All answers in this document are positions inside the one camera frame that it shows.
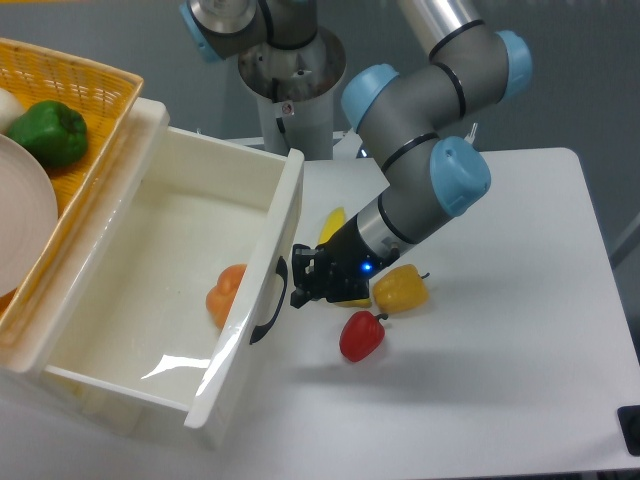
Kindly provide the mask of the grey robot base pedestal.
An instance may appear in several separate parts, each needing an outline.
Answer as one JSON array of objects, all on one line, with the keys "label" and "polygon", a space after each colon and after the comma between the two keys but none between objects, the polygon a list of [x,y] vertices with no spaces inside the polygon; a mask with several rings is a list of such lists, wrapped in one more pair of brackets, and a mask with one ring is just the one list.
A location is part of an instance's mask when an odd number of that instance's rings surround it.
[{"label": "grey robot base pedestal", "polygon": [[262,43],[238,57],[239,74],[256,100],[264,149],[307,160],[333,157],[334,93],[346,70],[345,50],[332,32],[282,50]]}]

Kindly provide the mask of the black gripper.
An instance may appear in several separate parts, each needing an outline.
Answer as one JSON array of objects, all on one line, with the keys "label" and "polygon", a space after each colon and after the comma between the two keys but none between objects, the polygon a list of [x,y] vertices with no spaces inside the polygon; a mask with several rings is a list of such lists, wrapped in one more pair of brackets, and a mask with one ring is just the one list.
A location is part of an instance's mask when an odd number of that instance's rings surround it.
[{"label": "black gripper", "polygon": [[302,308],[323,297],[330,303],[364,299],[369,280],[400,256],[400,243],[379,214],[356,215],[324,244],[292,247],[292,271],[298,282],[290,306]]}]

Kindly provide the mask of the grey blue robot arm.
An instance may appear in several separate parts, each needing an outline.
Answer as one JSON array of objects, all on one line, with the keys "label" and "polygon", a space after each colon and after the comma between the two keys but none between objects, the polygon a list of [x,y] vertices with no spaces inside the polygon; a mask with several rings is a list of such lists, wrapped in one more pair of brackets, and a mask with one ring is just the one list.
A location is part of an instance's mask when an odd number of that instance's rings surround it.
[{"label": "grey blue robot arm", "polygon": [[525,90],[525,41],[494,32],[469,1],[403,1],[427,65],[409,76],[371,66],[346,80],[341,42],[318,21],[314,1],[186,1],[180,13],[200,55],[235,58],[253,94],[267,151],[326,159],[333,148],[333,94],[387,179],[387,188],[315,247],[295,245],[290,303],[365,298],[369,282],[489,189],[481,154],[443,128]]}]

